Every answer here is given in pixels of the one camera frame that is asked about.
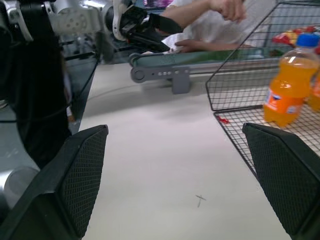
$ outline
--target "blue bottle cap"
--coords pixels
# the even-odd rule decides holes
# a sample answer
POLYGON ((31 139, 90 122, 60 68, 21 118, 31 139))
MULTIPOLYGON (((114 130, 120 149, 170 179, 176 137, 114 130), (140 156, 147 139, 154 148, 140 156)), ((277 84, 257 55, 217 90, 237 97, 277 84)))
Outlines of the blue bottle cap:
POLYGON ((299 47, 315 48, 318 46, 320 37, 312 33, 302 33, 299 35, 296 45, 299 47))

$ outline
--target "white shirt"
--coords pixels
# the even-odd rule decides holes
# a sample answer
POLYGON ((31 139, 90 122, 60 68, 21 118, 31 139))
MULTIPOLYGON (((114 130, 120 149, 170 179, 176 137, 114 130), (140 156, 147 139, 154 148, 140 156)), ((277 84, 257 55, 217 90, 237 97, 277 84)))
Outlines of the white shirt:
MULTIPOLYGON (((197 0, 174 0, 170 6, 184 6, 197 0)), ((193 39, 215 44, 241 44, 254 28, 264 19, 276 5, 276 0, 246 0, 244 2, 247 18, 237 24, 225 21, 216 11, 207 11, 195 22, 186 27, 183 33, 171 35, 163 40, 167 46, 175 50, 176 42, 193 39)), ((267 37, 268 26, 264 22, 245 42, 246 45, 262 47, 267 37)))

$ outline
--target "white table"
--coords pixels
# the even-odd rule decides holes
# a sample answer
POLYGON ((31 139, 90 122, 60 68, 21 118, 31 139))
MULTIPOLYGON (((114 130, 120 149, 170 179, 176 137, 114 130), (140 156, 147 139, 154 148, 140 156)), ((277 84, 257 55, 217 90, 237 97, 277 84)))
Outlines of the white table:
POLYGON ((130 70, 97 68, 80 126, 109 127, 84 240, 289 240, 204 82, 173 95, 165 81, 132 82, 130 70))

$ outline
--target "black wire mesh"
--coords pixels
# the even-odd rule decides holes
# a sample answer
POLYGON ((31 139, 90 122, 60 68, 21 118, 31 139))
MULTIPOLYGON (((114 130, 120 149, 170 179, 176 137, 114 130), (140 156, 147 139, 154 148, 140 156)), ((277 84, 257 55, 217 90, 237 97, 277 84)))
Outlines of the black wire mesh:
MULTIPOLYGON (((278 3, 206 83, 216 119, 254 175, 255 168, 242 127, 244 123, 277 127, 264 121, 263 104, 269 84, 279 71, 280 56, 293 49, 292 46, 275 43, 273 38, 309 26, 320 27, 319 0, 278 3), (246 45, 252 46, 251 43, 255 47, 247 48, 246 45)), ((294 45, 297 36, 293 33, 287 36, 294 45)), ((305 104, 299 118, 283 129, 298 135, 320 155, 319 125, 320 114, 305 104)))

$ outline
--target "plastic bottle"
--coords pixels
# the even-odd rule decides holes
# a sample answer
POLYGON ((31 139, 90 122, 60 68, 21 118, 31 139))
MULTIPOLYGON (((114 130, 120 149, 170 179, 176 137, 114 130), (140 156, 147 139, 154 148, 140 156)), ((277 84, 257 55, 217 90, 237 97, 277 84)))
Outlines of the plastic bottle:
POLYGON ((308 104, 315 112, 320 112, 320 74, 315 79, 308 104))
POLYGON ((287 52, 279 61, 279 74, 273 79, 264 103, 264 120, 279 127, 292 123, 310 94, 310 81, 320 66, 314 53, 319 37, 301 34, 296 49, 287 52))

